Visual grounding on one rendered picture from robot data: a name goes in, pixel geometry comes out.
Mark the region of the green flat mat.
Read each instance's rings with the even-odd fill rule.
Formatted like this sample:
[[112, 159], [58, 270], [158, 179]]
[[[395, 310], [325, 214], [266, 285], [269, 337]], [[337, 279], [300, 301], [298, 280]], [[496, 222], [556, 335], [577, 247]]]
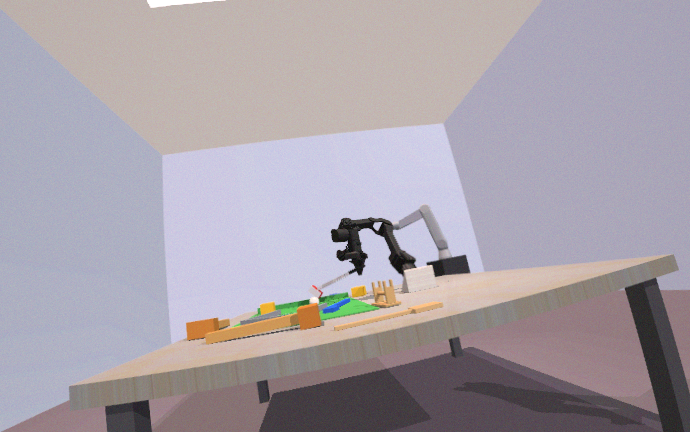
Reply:
[[[359, 301], [359, 300], [351, 298], [351, 297], [344, 297], [344, 298], [319, 302], [318, 305], [323, 304], [323, 303], [327, 303], [327, 307], [329, 307], [329, 306], [331, 306], [331, 305], [333, 305], [339, 301], [342, 301], [346, 298], [350, 298], [350, 302], [339, 307], [339, 310], [337, 310], [336, 312], [323, 314], [322, 310], [319, 311], [320, 319], [326, 320], [326, 319], [331, 319], [331, 318], [340, 318], [340, 317], [345, 317], [345, 316], [350, 316], [350, 315], [380, 310], [380, 308], [378, 308], [378, 307], [372, 306], [370, 304], [367, 304], [365, 302]], [[302, 306], [299, 306], [299, 307], [302, 307]], [[297, 309], [299, 307], [283, 308], [283, 309], [281, 309], [281, 314], [297, 312]]]

